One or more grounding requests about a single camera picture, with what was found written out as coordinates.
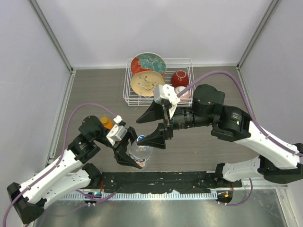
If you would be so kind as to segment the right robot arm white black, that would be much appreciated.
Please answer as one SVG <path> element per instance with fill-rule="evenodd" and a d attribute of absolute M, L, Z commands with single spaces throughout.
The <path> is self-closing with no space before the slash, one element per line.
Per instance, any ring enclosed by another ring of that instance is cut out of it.
<path fill-rule="evenodd" d="M 262 177 L 278 184 L 302 180 L 302 144 L 287 144 L 259 130 L 244 110 L 225 105 L 225 94 L 213 86 L 199 85 L 190 107 L 172 103 L 177 95 L 171 86 L 159 86 L 154 93 L 154 101 L 137 123 L 158 121 L 159 124 L 141 145 L 164 149 L 175 130 L 211 126 L 211 135 L 217 139 L 243 145 L 258 154 L 248 161 L 218 164 L 213 173 L 200 179 L 205 187 L 224 187 L 245 178 Z"/>

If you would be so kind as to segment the clear plastic water bottle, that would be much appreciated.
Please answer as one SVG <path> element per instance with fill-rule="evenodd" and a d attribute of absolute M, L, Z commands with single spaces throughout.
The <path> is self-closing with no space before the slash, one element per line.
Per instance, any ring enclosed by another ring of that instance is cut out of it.
<path fill-rule="evenodd" d="M 152 156 L 153 147 L 148 146 L 138 146 L 138 140 L 136 140 L 129 149 L 129 156 L 132 158 L 139 166 L 145 168 Z"/>

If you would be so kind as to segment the white bottle cap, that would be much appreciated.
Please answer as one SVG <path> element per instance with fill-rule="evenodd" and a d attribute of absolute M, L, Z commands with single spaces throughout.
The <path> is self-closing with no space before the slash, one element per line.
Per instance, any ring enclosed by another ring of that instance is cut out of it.
<path fill-rule="evenodd" d="M 140 136 L 137 138 L 137 140 L 140 141 L 140 140 L 142 140 L 144 137 L 145 137 L 144 135 L 140 135 Z"/>

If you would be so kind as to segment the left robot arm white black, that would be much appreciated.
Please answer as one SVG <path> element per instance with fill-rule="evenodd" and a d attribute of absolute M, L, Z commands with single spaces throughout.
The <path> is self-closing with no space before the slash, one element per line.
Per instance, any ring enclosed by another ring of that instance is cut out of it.
<path fill-rule="evenodd" d="M 99 142 L 114 152 L 118 164 L 139 168 L 127 155 L 128 144 L 133 144 L 137 134 L 133 127 L 119 122 L 107 129 L 96 116 L 86 117 L 79 127 L 80 134 L 63 153 L 40 173 L 29 180 L 7 187 L 10 208 L 14 208 L 23 224 L 38 219 L 54 201 L 74 190 L 97 188 L 102 174 L 88 161 L 99 151 Z"/>

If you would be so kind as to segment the orange juice bottle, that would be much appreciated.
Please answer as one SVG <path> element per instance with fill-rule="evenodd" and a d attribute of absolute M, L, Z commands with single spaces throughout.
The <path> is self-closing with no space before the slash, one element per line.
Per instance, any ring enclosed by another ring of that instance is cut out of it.
<path fill-rule="evenodd" d="M 100 121 L 105 128 L 107 128 L 109 130 L 111 130 L 113 128 L 113 123 L 108 117 L 105 117 L 105 116 L 101 117 Z"/>

